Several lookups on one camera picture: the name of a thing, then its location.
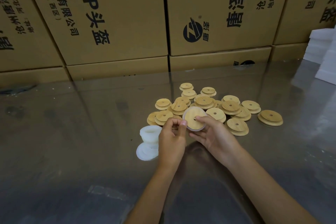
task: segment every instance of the cardboard box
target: cardboard box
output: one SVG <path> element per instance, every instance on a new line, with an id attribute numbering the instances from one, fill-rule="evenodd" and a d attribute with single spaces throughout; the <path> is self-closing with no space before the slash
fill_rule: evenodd
<path id="1" fill-rule="evenodd" d="M 269 61 L 302 59 L 308 43 L 272 45 Z"/>
<path id="2" fill-rule="evenodd" d="M 191 70 L 267 62 L 271 47 L 170 57 L 170 70 Z"/>
<path id="3" fill-rule="evenodd" d="M 74 81 L 168 72 L 167 57 L 67 66 Z"/>
<path id="4" fill-rule="evenodd" d="M 274 44 L 309 41 L 313 29 L 335 25 L 336 0 L 286 0 Z"/>
<path id="5" fill-rule="evenodd" d="M 171 55 L 270 46 L 284 2 L 168 0 Z"/>
<path id="6" fill-rule="evenodd" d="M 67 65 L 166 56 L 163 0 L 36 0 Z"/>
<path id="7" fill-rule="evenodd" d="M 0 88 L 12 85 L 69 81 L 64 67 L 31 69 L 0 73 Z"/>
<path id="8" fill-rule="evenodd" d="M 0 0 L 0 71 L 62 66 L 34 0 Z"/>

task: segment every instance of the stainless steel table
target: stainless steel table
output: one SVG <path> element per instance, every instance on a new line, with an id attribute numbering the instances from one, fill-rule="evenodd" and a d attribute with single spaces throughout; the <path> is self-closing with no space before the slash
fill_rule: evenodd
<path id="1" fill-rule="evenodd" d="M 37 85 L 0 95 L 0 223 L 122 223 L 157 161 L 136 156 L 140 128 L 182 82 L 279 112 L 253 115 L 242 146 L 322 223 L 336 220 L 336 86 L 307 61 Z M 187 139 L 164 223 L 262 223 L 237 182 Z"/>

